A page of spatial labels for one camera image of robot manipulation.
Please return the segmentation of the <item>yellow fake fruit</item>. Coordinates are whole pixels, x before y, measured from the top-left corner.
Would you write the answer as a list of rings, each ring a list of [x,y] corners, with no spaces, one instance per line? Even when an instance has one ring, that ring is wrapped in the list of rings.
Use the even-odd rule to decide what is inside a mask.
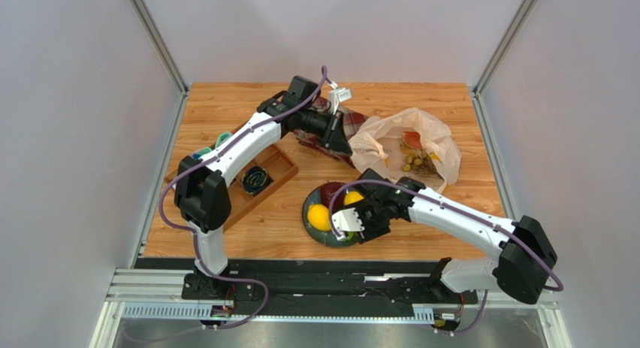
[[[329,211],[323,204],[310,205],[307,209],[306,218],[310,226],[315,230],[331,230]]]

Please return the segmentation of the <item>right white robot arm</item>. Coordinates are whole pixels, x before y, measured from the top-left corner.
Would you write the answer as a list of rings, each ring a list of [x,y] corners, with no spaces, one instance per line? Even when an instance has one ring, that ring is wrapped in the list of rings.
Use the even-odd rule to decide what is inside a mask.
[[[389,233],[391,221],[402,219],[437,228],[484,253],[480,259],[447,261],[435,274],[453,292],[500,290],[516,301],[535,304],[543,291],[564,289],[553,271],[557,253],[542,224],[531,216],[491,216],[412,178],[392,183],[371,168],[350,186],[363,198],[341,213],[352,218],[348,226],[359,229],[361,242]]]

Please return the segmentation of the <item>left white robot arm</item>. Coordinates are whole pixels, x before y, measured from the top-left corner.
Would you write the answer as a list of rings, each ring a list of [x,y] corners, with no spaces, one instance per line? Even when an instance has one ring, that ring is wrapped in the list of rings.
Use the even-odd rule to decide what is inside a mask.
[[[339,106],[352,97],[352,92],[335,82],[329,85],[326,108],[316,110],[312,103],[319,97],[321,84],[293,77],[286,90],[263,101],[251,118],[218,147],[200,157],[181,160],[177,176],[168,185],[174,190],[174,205],[195,239],[195,268],[185,276],[184,298],[222,299],[233,292],[233,283],[224,276],[228,258],[223,226],[232,210],[228,188],[263,150],[289,132],[301,130],[316,136],[322,147],[351,155]]]

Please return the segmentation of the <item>dark red fake fruit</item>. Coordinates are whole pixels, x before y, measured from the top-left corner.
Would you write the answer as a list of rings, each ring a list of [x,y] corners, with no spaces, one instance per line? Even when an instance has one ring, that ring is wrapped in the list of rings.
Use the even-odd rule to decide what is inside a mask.
[[[331,199],[335,196],[337,190],[341,188],[343,185],[344,183],[340,183],[340,182],[328,182],[320,186],[321,204],[324,205],[326,208],[329,208],[331,204]],[[346,195],[345,190],[343,190],[338,195],[336,201],[334,202],[334,211],[341,210],[343,208],[345,195]]]

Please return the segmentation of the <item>red fake watermelon slice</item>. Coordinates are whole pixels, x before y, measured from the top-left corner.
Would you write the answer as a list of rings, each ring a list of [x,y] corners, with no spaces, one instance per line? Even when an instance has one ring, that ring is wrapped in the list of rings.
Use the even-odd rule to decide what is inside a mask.
[[[421,136],[418,132],[403,132],[403,145],[411,150],[423,150]]]

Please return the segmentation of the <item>yellow fake pear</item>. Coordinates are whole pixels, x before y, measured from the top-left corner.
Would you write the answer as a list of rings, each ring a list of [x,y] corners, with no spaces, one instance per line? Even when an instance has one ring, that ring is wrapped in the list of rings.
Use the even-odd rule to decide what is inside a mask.
[[[343,199],[343,204],[345,206],[350,205],[350,204],[354,204],[356,202],[362,201],[364,199],[363,195],[361,193],[359,193],[358,191],[349,191],[345,194],[344,199]]]

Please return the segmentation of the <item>translucent plastic bag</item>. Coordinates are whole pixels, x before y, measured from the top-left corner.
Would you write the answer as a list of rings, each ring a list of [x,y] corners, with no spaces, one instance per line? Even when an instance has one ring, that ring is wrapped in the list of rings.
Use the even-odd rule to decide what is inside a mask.
[[[442,179],[419,177],[403,172],[400,166],[403,154],[403,132],[418,132],[423,150],[435,153],[435,161]],[[459,178],[461,152],[454,142],[451,129],[434,115],[417,107],[405,109],[386,118],[371,117],[349,139],[351,160],[360,172],[372,168],[382,177],[396,183],[402,177],[410,177],[431,189],[442,192]]]

